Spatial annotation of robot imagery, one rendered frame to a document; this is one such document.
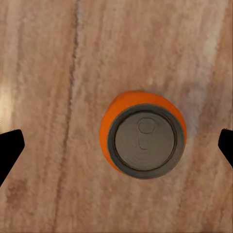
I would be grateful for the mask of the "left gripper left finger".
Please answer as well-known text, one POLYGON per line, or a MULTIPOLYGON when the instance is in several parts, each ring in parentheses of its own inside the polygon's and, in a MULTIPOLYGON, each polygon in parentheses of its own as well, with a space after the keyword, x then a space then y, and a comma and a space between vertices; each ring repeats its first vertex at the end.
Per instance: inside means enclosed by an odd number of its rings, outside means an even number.
POLYGON ((0 187, 25 147, 20 129, 0 134, 0 187))

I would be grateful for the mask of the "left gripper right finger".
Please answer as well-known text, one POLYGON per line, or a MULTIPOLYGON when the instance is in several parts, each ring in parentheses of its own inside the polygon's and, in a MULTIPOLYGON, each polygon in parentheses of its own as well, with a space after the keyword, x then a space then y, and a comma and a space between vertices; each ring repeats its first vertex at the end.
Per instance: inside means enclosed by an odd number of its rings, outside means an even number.
POLYGON ((233 167, 233 131, 227 129, 221 131, 218 147, 233 167))

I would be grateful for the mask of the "can of soda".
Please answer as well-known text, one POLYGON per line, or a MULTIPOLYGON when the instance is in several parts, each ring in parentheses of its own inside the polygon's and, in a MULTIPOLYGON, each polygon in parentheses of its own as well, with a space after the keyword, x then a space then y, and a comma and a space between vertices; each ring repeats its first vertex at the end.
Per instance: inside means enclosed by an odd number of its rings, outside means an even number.
POLYGON ((99 140, 114 169, 151 180, 176 167, 186 147, 187 132, 183 116, 172 102, 153 93, 129 91, 110 104, 99 140))

